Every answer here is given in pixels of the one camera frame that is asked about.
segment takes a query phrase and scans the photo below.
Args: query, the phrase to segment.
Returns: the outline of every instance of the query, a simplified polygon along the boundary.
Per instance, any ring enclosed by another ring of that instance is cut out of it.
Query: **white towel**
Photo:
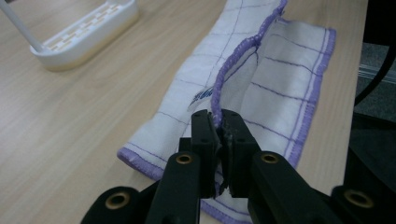
[[[229,0],[208,36],[182,64],[158,112],[119,150],[118,156],[148,177],[161,179],[179,137],[191,136],[190,116],[221,108],[241,114],[262,150],[283,155],[294,167],[332,55],[335,31],[281,14],[286,0]],[[220,172],[216,176],[221,183]],[[246,199],[227,190],[202,200],[224,223],[250,223]]]

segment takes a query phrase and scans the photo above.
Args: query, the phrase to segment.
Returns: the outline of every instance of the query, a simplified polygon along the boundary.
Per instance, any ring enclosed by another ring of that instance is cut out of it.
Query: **wooden table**
[[[41,41],[103,0],[11,3]],[[225,0],[138,1],[133,27],[81,67],[46,71],[0,13],[0,223],[79,223],[116,186],[151,181],[116,157],[159,106]],[[367,0],[290,0],[284,17],[332,27],[335,51],[298,171],[325,193],[344,176]],[[203,223],[216,222],[202,215]]]

